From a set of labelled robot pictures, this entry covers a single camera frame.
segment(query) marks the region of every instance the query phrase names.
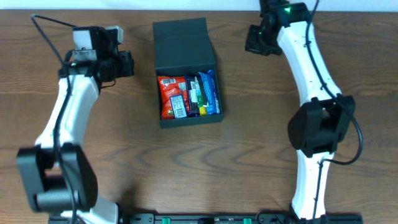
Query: green led light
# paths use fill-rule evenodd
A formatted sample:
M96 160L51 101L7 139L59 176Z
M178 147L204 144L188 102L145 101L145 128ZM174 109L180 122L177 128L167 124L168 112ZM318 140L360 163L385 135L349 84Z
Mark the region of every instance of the green led light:
M287 13L290 13L290 10L291 10L292 8L287 7L287 8L284 8L284 9L285 9L285 11L286 11Z

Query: red candy wrapper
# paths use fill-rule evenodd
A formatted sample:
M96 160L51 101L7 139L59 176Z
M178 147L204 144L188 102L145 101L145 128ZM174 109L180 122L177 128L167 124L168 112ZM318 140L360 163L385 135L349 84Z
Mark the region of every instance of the red candy wrapper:
M175 95L182 95L185 109L189 113L189 99L187 86L184 77L157 77L159 82L160 94L162 95L162 119L174 119L174 112L170 97Z

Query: open box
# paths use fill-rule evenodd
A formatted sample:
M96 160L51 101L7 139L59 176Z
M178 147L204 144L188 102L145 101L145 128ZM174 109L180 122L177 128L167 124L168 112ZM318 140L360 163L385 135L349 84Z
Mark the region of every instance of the open box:
M161 119L162 99L159 96L161 128L220 122L224 118L213 47L207 33L205 18L180 21L154 22L156 76L181 77L198 72L215 71L215 84L220 113L196 118Z

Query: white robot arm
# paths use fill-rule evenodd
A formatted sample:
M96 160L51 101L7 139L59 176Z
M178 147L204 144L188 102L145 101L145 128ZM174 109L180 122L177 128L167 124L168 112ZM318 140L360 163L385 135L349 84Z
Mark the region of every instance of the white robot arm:
M292 210L300 220L320 218L326 214L323 199L330 165L323 161L333 159L337 143L343 140L349 125L347 114L333 99L344 102L351 114L354 101L350 96L342 97L332 80L315 40L313 25L309 24L307 34L314 62L311 60L306 29L312 18L305 4L283 0L260 0L260 3L263 21L260 27L251 26L246 50L263 55L283 52L287 57L300 96L300 109L288 125L289 139L298 157Z
M123 30L120 27L104 29L68 25L73 27L75 49L69 51L62 65L64 67L59 71L55 107L35 146L20 149L17 164L33 210L70 218L75 208L77 216L85 223L117 224L119 208L98 195L96 177L81 148L88 117L99 97L102 83L132 76L134 61L130 51L118 50L118 45L123 42ZM54 156L57 150L57 146L54 146L57 120L60 120L58 153L62 161ZM45 175L45 169L61 165L61 162L67 164L61 167L64 179ZM67 188L72 188L73 197Z

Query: wooden table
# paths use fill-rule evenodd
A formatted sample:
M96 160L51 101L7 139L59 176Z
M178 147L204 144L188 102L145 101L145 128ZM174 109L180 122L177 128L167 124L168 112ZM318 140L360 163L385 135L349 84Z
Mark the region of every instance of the wooden table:
M297 157L287 123L299 96L284 56L244 51L257 12L2 11L0 13L0 223L46 223L32 213L16 167L51 114L60 64L30 21L31 13L79 26L119 25L136 61L131 78L101 92L85 136L99 191L130 212L256 213L286 210L295 192ZM218 57L222 123L160 129L152 22L206 17ZM39 21L59 51L73 48L70 29ZM398 218L398 14L319 12L315 29L325 63L356 100L364 152L332 165L329 212L358 212L366 223ZM336 158L357 148L350 127Z

